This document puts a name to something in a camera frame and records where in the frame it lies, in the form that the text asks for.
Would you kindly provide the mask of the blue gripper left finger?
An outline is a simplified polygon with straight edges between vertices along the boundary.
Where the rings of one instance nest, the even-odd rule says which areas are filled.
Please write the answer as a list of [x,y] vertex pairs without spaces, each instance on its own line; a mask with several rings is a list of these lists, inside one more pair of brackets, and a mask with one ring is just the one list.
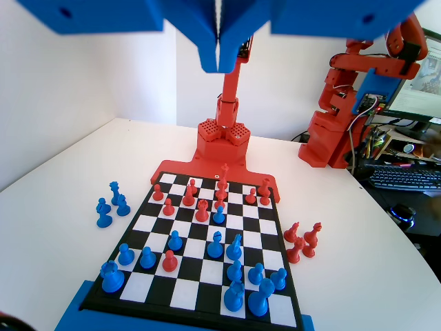
[[207,73],[218,71],[214,1],[147,1],[146,4],[157,29],[162,30],[163,20],[168,20],[197,47],[202,69]]

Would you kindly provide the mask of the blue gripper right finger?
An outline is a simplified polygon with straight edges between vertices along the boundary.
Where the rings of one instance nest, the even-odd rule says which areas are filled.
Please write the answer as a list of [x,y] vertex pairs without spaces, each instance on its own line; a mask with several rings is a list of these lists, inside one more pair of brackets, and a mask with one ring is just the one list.
[[234,70],[239,49],[253,33],[271,20],[278,1],[221,1],[220,73]]

